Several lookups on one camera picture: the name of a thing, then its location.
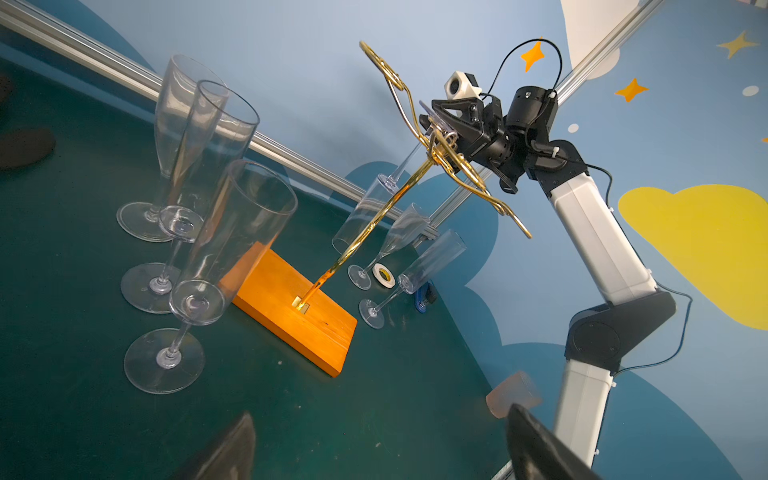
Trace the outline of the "white tape roll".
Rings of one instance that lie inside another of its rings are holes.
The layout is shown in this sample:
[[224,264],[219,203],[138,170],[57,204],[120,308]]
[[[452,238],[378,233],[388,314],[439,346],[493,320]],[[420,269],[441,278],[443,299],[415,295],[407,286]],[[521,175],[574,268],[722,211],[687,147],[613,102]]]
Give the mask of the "white tape roll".
[[385,265],[381,263],[374,264],[372,273],[376,281],[386,289],[393,289],[397,284],[396,277]]

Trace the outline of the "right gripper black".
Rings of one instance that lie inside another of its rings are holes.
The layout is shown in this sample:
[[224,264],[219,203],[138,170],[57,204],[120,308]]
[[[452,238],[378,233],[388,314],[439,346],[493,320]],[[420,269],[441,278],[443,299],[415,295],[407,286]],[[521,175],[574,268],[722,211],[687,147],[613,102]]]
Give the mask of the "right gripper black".
[[474,97],[433,100],[431,107],[435,114],[418,116],[418,123],[425,130],[424,146],[432,143],[431,135],[437,129],[448,141],[454,140],[457,147],[463,147],[467,158],[491,170],[505,193],[515,194],[516,181],[503,171],[512,141],[504,124],[501,101],[491,98],[485,104]]

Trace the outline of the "brown cup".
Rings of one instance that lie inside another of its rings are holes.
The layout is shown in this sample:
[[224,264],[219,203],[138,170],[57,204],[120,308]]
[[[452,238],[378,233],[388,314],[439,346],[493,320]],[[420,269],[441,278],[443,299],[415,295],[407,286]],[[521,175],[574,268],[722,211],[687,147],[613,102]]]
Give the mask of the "brown cup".
[[532,409],[542,402],[538,388],[531,377],[523,371],[509,376],[486,396],[488,410],[497,419],[505,418],[513,404]]

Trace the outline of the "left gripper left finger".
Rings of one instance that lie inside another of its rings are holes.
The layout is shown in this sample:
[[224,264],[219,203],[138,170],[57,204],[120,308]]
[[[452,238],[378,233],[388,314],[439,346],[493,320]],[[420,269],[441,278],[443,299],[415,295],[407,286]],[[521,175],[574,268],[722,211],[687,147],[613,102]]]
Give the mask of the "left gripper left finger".
[[188,458],[171,479],[250,479],[256,448],[250,412],[242,412],[202,449]]

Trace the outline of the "wine glass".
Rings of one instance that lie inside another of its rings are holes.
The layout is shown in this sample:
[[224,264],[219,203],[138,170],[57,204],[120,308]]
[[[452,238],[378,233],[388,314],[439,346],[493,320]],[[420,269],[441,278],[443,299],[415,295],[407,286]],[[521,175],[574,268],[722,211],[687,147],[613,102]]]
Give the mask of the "wine glass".
[[200,234],[223,171],[244,155],[259,123],[256,110],[238,93],[212,80],[197,84],[169,196],[158,215],[161,230],[172,237],[171,253],[163,263],[143,263],[124,274],[121,293],[130,305],[151,314],[170,312],[170,292],[180,275],[178,254]]
[[195,59],[173,55],[164,73],[156,102],[154,138],[160,178],[153,200],[123,205],[116,213],[120,227],[142,241],[164,243],[170,240],[159,224],[160,211],[167,205],[180,141],[192,107],[197,83],[220,82],[221,78]]
[[397,287],[384,300],[378,304],[370,299],[360,301],[359,312],[362,319],[369,327],[381,329],[385,324],[383,310],[389,302],[401,293],[415,293],[434,274],[459,257],[466,248],[461,236],[454,230],[443,233],[397,277]]
[[384,257],[410,245],[429,225],[429,216],[416,203],[411,203],[392,224],[378,254],[365,267],[351,265],[347,273],[351,282],[361,290],[369,290],[371,274],[376,263]]
[[[428,107],[423,101],[420,101],[420,105],[426,114],[435,114],[432,107]],[[435,131],[437,129],[433,131],[432,143],[428,147],[424,146],[426,137],[421,134],[419,145],[413,149],[393,174],[388,176],[379,174],[373,181],[332,240],[334,249],[341,254],[337,261],[338,265],[346,263],[360,249],[363,242],[388,215],[394,205],[424,177],[432,166],[439,165],[439,162],[435,160],[435,155],[431,152]],[[406,184],[399,188],[398,180],[405,171],[405,166],[411,156],[422,147],[426,150],[427,160],[409,177]]]
[[297,207],[294,190],[276,172],[246,159],[226,167],[170,292],[170,310],[181,327],[150,331],[126,351],[124,373],[136,388],[171,394],[198,379],[206,357],[189,329],[222,317]]

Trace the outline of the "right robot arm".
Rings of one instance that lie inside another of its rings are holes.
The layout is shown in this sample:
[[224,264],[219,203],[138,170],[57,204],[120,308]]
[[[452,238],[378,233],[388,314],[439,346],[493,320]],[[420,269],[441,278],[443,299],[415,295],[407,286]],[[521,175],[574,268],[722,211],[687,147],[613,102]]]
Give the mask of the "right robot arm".
[[627,372],[623,358],[676,312],[673,291],[658,284],[601,196],[576,147],[549,137],[558,108],[553,89],[519,88],[504,111],[493,96],[449,95],[426,106],[419,122],[432,127],[450,174],[464,169],[462,188],[482,197],[474,169],[491,170],[507,193],[527,175],[551,203],[604,302],[575,314],[554,432],[579,466],[591,468],[611,389]]

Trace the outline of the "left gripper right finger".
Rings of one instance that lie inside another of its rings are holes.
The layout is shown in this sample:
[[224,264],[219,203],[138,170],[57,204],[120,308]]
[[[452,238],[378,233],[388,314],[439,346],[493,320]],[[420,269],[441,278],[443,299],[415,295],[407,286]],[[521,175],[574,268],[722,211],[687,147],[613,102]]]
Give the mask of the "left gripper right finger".
[[510,407],[506,439],[516,479],[601,479],[520,404]]

